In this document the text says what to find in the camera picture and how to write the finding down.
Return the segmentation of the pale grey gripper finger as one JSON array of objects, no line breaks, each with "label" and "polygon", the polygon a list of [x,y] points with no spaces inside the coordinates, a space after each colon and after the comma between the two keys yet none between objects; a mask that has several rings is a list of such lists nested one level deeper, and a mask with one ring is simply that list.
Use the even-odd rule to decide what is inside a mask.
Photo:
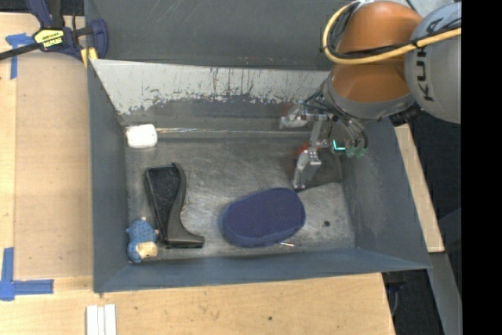
[{"label": "pale grey gripper finger", "polygon": [[292,180],[292,184],[295,190],[300,190],[305,187],[309,163],[310,157],[308,153],[301,153],[297,157]]},{"label": "pale grey gripper finger", "polygon": [[306,158],[307,161],[304,167],[304,183],[310,181],[322,165],[317,151],[307,151]]}]

